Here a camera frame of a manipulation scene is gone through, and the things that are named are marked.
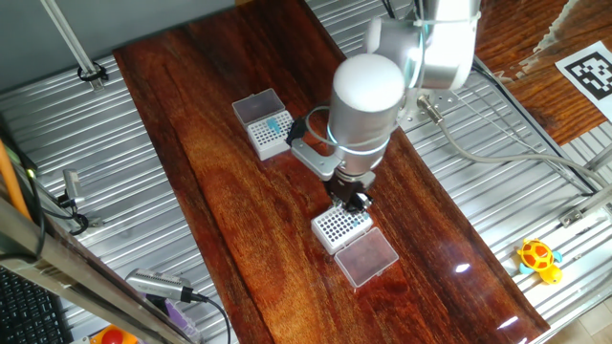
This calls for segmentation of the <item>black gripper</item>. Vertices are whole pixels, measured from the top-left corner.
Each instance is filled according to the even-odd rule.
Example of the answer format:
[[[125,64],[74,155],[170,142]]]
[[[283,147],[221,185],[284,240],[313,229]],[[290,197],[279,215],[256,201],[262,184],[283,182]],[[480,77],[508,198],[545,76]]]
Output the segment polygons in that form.
[[[373,198],[368,194],[375,181],[375,174],[360,176],[345,176],[335,174],[324,182],[324,187],[332,199],[347,213],[355,214],[358,210],[367,210],[373,204]]]

